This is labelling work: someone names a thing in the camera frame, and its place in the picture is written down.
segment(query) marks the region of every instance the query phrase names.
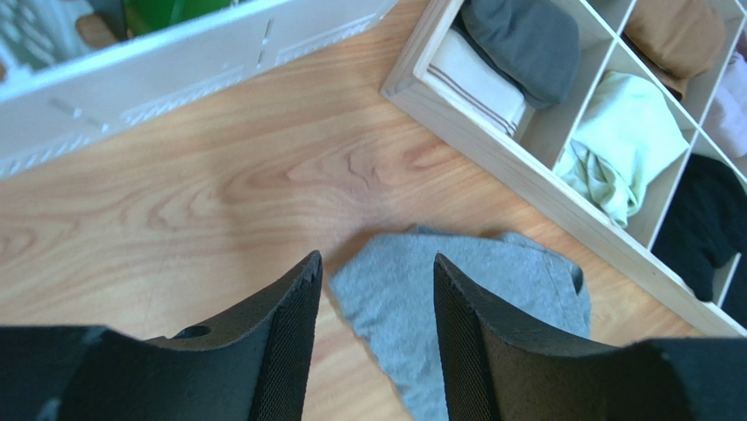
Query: green object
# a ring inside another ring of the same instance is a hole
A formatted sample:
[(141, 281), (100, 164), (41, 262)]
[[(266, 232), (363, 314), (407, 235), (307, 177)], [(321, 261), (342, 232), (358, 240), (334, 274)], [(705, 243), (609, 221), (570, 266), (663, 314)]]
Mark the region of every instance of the green object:
[(127, 25), (135, 35), (168, 28), (231, 5), (231, 0), (125, 0)]

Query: white plastic basket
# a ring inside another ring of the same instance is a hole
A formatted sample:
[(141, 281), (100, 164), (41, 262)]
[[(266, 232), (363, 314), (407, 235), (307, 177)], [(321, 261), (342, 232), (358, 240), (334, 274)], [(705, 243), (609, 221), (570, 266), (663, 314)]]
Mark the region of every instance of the white plastic basket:
[(367, 31), (396, 3), (252, 0), (93, 51), (71, 26), (84, 0), (0, 0), (0, 179)]

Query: wooden table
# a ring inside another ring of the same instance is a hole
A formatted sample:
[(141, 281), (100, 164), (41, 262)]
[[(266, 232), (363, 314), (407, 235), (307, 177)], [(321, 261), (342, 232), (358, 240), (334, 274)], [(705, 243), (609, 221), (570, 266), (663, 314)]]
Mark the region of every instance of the wooden table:
[[(358, 38), (0, 182), (0, 323), (173, 335), (319, 249), (414, 223), (522, 232), (578, 262), (594, 338), (697, 332), (379, 96), (427, 0)], [(305, 419), (409, 419), (325, 287)]]

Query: green cloth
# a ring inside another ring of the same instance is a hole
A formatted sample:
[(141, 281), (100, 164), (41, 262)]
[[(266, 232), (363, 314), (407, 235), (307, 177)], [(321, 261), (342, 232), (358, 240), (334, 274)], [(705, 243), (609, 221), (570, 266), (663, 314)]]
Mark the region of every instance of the green cloth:
[(607, 72), (555, 173), (625, 228), (648, 185), (688, 148), (652, 82)]

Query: blue-gray fabric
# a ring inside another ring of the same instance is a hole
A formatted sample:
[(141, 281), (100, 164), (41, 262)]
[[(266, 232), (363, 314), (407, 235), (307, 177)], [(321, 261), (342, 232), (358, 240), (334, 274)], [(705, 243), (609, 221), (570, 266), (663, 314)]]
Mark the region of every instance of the blue-gray fabric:
[(589, 337), (591, 301), (581, 269), (521, 234), (478, 239), (418, 226), (377, 235), (332, 275), (330, 287), (415, 420), (448, 421), (433, 307), (436, 253), (531, 316)]
[(563, 103), (579, 71), (576, 21), (550, 0), (465, 0), (461, 26), (534, 108)]

